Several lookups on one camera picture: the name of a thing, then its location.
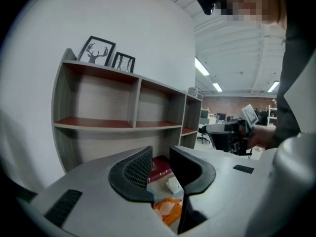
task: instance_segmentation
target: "ceiling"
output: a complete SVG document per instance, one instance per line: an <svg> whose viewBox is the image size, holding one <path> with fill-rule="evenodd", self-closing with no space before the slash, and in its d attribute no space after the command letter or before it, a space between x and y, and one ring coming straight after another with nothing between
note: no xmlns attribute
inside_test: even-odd
<svg viewBox="0 0 316 237"><path fill-rule="evenodd" d="M172 0L182 7L194 23L196 57L209 71L196 71L196 87L207 96L275 97L285 52L285 31L279 26L231 21L215 10L203 13L196 0ZM223 92L218 93L213 83Z"/></svg>

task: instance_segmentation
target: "hand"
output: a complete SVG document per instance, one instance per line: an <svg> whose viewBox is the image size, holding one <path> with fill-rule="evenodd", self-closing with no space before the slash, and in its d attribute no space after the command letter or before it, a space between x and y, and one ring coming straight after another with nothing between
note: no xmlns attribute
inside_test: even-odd
<svg viewBox="0 0 316 237"><path fill-rule="evenodd" d="M254 125L252 128L251 136L248 139L248 149L251 149L255 146L265 149L271 141L271 138L275 132L275 127Z"/></svg>

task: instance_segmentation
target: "red book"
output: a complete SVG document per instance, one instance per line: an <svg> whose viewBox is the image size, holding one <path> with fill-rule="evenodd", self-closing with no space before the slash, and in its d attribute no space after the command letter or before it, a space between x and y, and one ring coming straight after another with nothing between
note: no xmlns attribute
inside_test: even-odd
<svg viewBox="0 0 316 237"><path fill-rule="evenodd" d="M153 158L153 169L149 175L148 183L158 180L161 177L171 173L169 159L165 156Z"/></svg>

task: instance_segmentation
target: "person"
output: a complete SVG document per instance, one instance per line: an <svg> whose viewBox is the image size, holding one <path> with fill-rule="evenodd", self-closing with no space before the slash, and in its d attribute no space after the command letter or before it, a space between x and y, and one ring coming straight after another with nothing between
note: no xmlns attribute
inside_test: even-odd
<svg viewBox="0 0 316 237"><path fill-rule="evenodd" d="M277 148L300 132L284 94L298 78L316 48L316 27L311 17L314 0L215 0L221 14L242 15L245 20L278 24L286 30L285 54L277 94L277 124L255 125L248 147Z"/></svg>

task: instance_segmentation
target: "white wall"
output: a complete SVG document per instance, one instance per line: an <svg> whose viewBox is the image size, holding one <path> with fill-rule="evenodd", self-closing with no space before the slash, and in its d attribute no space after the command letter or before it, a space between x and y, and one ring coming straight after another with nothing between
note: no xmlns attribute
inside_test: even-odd
<svg viewBox="0 0 316 237"><path fill-rule="evenodd" d="M191 18L170 0L34 0L1 56L1 162L39 192L64 175L51 127L51 97L66 48L92 35L136 57L134 72L187 90L195 85Z"/></svg>

